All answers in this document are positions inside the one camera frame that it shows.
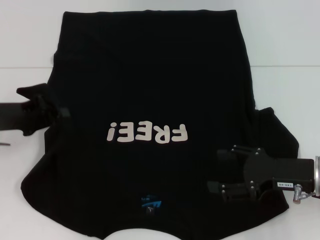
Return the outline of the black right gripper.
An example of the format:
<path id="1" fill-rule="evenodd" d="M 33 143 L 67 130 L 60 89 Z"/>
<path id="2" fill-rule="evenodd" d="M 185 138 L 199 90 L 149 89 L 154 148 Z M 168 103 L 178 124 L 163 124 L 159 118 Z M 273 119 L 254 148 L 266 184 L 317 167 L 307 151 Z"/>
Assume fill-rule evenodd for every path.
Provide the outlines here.
<path id="1" fill-rule="evenodd" d="M 210 193 L 220 195 L 224 202 L 255 200 L 255 188 L 293 190 L 301 185 L 305 192 L 315 190 L 315 161 L 305 158 L 273 158 L 264 149 L 233 145 L 216 152 L 220 162 L 242 161 L 244 183 L 208 181 Z"/>

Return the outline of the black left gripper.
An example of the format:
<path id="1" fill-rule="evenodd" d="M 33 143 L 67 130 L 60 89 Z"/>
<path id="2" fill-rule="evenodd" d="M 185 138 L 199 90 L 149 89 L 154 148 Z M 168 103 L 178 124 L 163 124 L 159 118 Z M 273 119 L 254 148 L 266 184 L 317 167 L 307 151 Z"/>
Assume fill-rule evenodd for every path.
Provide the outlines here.
<path id="1" fill-rule="evenodd" d="M 30 136 L 37 131 L 38 107 L 43 122 L 52 125 L 62 119 L 70 117 L 66 107 L 57 102 L 40 99 L 29 100 L 21 103 L 0 104 L 0 130 L 20 130 L 24 136 Z"/>

